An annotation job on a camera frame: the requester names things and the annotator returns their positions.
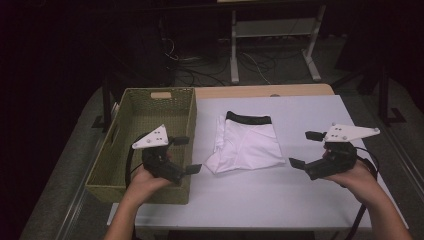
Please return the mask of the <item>white underpants with black waistband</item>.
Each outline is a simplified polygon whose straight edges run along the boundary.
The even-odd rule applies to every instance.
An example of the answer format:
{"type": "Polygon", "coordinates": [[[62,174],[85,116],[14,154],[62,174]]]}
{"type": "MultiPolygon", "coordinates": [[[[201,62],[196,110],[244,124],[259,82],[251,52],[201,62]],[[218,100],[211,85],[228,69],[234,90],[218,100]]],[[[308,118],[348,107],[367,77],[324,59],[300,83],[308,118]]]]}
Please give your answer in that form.
{"type": "Polygon", "coordinates": [[[213,174],[285,163],[269,115],[245,116],[228,111],[218,117],[213,153],[205,162],[213,174]]]}

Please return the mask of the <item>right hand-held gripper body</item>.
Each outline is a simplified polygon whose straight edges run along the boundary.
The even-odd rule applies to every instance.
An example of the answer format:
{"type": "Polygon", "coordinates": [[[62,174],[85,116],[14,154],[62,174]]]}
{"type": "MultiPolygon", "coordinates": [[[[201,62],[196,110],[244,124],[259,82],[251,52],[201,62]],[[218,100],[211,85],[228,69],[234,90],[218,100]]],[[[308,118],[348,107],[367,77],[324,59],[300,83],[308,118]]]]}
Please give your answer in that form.
{"type": "Polygon", "coordinates": [[[324,178],[352,169],[359,159],[353,140],[378,135],[378,128],[333,124],[322,141],[326,153],[319,160],[305,164],[304,171],[311,180],[324,178]]]}

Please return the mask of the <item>white metal stand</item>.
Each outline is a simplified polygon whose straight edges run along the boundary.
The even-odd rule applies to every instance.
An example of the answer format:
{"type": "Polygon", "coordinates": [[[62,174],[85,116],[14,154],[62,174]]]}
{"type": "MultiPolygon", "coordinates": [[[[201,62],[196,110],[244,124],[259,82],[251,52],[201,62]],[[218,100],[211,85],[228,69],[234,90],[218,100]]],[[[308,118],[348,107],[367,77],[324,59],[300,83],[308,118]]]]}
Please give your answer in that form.
{"type": "Polygon", "coordinates": [[[308,36],[309,44],[301,54],[309,70],[313,81],[322,80],[319,71],[314,63],[312,54],[318,39],[319,30],[326,11],[326,6],[321,5],[315,17],[277,19],[277,20],[257,20],[257,21],[239,21],[237,13],[232,12],[231,22],[231,56],[230,73],[231,82],[238,84],[239,70],[237,59],[237,40],[241,38],[253,37],[273,37],[273,36],[308,36]]]}

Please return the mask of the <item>green woven basket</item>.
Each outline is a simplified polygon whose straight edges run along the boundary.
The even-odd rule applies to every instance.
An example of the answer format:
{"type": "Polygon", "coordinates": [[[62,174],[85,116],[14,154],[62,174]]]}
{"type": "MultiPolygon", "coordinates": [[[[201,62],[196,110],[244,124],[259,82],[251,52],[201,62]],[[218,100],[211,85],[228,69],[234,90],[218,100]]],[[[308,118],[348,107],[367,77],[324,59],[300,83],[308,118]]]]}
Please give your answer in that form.
{"type": "Polygon", "coordinates": [[[196,94],[192,88],[128,88],[85,183],[98,200],[117,203],[126,191],[130,145],[163,125],[171,137],[195,135],[196,94]]]}

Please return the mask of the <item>white table cover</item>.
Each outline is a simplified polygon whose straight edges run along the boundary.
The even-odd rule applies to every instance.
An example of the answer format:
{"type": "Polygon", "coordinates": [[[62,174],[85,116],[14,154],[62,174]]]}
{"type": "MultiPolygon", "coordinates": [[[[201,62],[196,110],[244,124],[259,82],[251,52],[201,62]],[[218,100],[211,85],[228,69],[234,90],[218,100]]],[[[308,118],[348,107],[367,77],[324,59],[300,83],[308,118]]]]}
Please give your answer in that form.
{"type": "MultiPolygon", "coordinates": [[[[322,143],[306,139],[306,132],[325,132],[334,123],[352,122],[337,95],[200,99],[194,163],[202,164],[212,154],[217,119],[228,111],[270,116],[283,155],[306,162],[319,159],[324,152],[322,143]]],[[[144,204],[136,225],[152,229],[346,229],[359,208],[347,189],[327,180],[311,180],[288,164],[221,174],[202,168],[191,178],[187,204],[144,204]]]]}

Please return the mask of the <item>person's left hand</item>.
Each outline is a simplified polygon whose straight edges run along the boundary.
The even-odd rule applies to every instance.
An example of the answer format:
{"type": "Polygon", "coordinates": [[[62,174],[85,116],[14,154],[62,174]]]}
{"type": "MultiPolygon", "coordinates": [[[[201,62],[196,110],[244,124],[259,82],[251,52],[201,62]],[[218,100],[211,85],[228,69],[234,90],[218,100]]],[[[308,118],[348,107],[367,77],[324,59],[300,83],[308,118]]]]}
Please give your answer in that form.
{"type": "Polygon", "coordinates": [[[161,177],[154,177],[141,165],[135,171],[135,175],[127,189],[127,198],[138,205],[145,203],[156,191],[170,185],[171,182],[161,177]]]}

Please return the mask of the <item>person's right hand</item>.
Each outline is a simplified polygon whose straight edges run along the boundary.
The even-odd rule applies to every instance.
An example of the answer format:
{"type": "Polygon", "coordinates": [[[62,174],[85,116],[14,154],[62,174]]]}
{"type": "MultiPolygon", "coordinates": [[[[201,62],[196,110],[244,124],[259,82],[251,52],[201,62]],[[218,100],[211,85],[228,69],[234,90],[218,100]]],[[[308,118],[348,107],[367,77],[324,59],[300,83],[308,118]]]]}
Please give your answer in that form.
{"type": "Polygon", "coordinates": [[[357,161],[352,169],[327,176],[325,180],[333,181],[347,188],[361,203],[367,202],[369,194],[376,184],[369,168],[361,161],[357,161]]]}

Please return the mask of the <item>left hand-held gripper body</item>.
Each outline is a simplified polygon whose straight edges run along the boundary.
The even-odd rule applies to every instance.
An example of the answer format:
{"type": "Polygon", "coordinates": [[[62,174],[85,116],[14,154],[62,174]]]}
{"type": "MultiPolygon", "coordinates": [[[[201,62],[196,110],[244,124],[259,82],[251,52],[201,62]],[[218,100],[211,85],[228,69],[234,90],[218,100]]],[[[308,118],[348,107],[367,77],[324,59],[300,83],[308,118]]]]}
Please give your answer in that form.
{"type": "Polygon", "coordinates": [[[139,136],[131,148],[142,150],[142,165],[154,177],[164,178],[180,185],[184,170],[168,157],[168,149],[174,142],[175,138],[167,134],[167,129],[162,124],[151,132],[139,136]]]}

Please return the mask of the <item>tall black metal stand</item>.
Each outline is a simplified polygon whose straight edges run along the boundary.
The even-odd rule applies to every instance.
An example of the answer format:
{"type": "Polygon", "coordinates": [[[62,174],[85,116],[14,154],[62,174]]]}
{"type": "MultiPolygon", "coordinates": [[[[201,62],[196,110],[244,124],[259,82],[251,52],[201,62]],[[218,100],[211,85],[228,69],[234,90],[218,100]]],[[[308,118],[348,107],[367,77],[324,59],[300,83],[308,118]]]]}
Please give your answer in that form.
{"type": "Polygon", "coordinates": [[[378,116],[388,127],[392,123],[405,123],[406,119],[397,108],[389,107],[389,77],[385,66],[377,61],[364,64],[358,70],[347,74],[331,84],[333,90],[341,87],[349,81],[362,76],[362,80],[356,87],[361,95],[371,95],[378,87],[378,116]]]}

